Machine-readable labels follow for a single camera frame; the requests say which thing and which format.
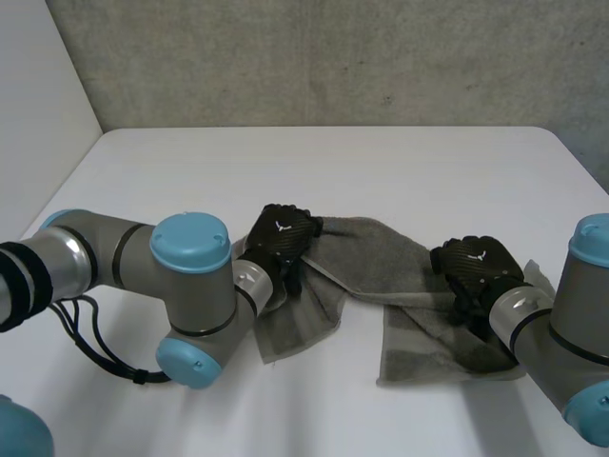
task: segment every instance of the gray concrete wall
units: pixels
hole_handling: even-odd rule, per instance
[[[48,4],[105,130],[538,126],[609,189],[609,0]]]

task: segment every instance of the white wall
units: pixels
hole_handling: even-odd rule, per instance
[[[25,231],[100,136],[44,0],[0,0],[0,241]]]

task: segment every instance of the black band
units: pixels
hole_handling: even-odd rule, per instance
[[[589,350],[586,350],[584,348],[580,348],[579,346],[574,345],[570,341],[565,340],[562,336],[560,336],[560,334],[554,330],[554,328],[552,327],[552,324],[550,324],[549,327],[550,327],[549,328],[550,336],[563,349],[568,350],[572,354],[575,354],[578,357],[581,357],[582,359],[586,359],[595,364],[605,365],[606,367],[609,367],[609,357],[607,357],[606,355],[598,355],[598,354],[595,354],[594,352],[590,352]]]
[[[31,276],[34,285],[34,300],[28,317],[43,311],[53,298],[53,284],[45,263],[36,252],[21,243],[2,243],[0,249],[17,257]]]
[[[218,333],[220,330],[224,330],[225,328],[227,328],[230,325],[232,320],[235,318],[235,314],[237,314],[237,305],[236,304],[235,304],[235,309],[232,310],[232,314],[230,314],[230,317],[228,319],[226,319],[218,327],[210,328],[209,330],[188,331],[188,330],[182,330],[181,328],[175,327],[170,321],[169,321],[169,324],[171,325],[171,328],[173,328],[175,331],[177,331],[178,333],[180,333],[184,336],[189,336],[192,338],[199,338],[201,336],[213,335],[214,333]]]
[[[0,252],[0,275],[10,292],[10,316],[0,325],[0,332],[15,328],[28,318],[29,286],[23,271],[4,252]]]
[[[112,279],[114,279],[114,284],[119,288],[125,288],[123,280],[121,279],[121,258],[123,257],[123,250],[125,250],[127,241],[129,241],[129,238],[133,236],[133,233],[145,225],[146,224],[135,224],[134,226],[130,227],[129,230],[123,233],[118,245],[116,245],[116,249],[114,250],[114,255],[112,257]]]
[[[99,269],[97,267],[97,257],[95,257],[95,251],[93,250],[91,245],[88,243],[87,239],[83,235],[81,235],[78,231],[76,231],[75,229],[66,227],[66,226],[54,226],[54,227],[57,227],[58,229],[61,229],[61,230],[65,230],[67,233],[69,233],[74,238],[76,238],[76,240],[82,245],[83,249],[87,253],[88,262],[91,265],[91,282],[88,284],[87,289],[92,288],[93,286],[95,286],[95,283],[97,282],[97,274],[99,271]]]
[[[514,355],[516,355],[516,352],[514,352],[514,346],[516,345],[516,340],[518,338],[518,335],[521,334],[522,329],[525,328],[528,324],[533,322],[538,317],[541,317],[545,314],[549,314],[550,312],[552,312],[551,308],[538,309],[537,311],[532,312],[531,314],[526,316],[524,319],[522,319],[519,322],[519,324],[516,326],[516,328],[514,328],[514,331],[512,332],[512,336],[510,336],[510,352],[512,352]]]
[[[249,306],[251,307],[251,311],[254,313],[254,319],[256,319],[256,317],[258,317],[258,308],[256,308],[256,303],[254,302],[254,299],[251,298],[251,295],[249,295],[246,291],[244,291],[242,288],[240,288],[236,284],[235,284],[235,290],[238,293],[241,293],[241,296],[247,300],[247,302],[249,303]]]
[[[145,369],[136,369],[133,373],[133,384],[143,386],[146,383],[149,373]]]

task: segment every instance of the white logo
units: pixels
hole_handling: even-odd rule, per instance
[[[486,257],[486,251],[484,251],[481,255],[468,255],[467,258],[468,259],[472,259],[472,260],[484,260],[484,257]]]
[[[275,221],[275,225],[277,226],[278,231],[290,230],[292,226],[282,227],[279,221]]]

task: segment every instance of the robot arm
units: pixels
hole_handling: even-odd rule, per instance
[[[283,230],[265,232],[271,222]],[[56,213],[28,240],[0,245],[0,331],[98,285],[159,298],[171,326],[159,366],[173,381],[206,387],[320,229],[305,211],[266,207],[248,236],[255,244],[231,262],[226,226],[209,214],[177,214],[153,227]]]
[[[485,315],[564,420],[587,442],[609,447],[609,214],[578,223],[554,302],[524,283],[497,240],[454,242],[434,249],[432,264],[446,274],[456,305]]]

